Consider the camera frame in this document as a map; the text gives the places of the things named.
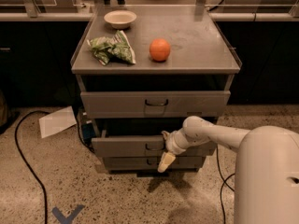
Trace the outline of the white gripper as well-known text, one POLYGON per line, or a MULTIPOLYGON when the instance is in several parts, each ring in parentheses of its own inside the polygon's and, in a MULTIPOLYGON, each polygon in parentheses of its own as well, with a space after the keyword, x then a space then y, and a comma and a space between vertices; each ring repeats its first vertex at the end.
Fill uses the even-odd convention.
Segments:
POLYGON ((175 155, 185 152, 190 147, 190 142, 182 130, 171 133, 162 131, 165 147, 169 152, 164 152, 158 165, 158 172, 163 173, 176 159, 175 155))

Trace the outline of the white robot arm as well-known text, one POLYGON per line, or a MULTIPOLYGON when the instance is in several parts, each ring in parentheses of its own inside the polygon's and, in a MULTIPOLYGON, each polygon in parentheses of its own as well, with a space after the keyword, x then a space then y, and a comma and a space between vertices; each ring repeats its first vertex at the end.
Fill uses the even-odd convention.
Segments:
POLYGON ((189 147, 209 141, 236 151, 234 224, 299 224, 299 133, 277 126, 238 129, 190 116, 163 137, 160 173, 189 147))

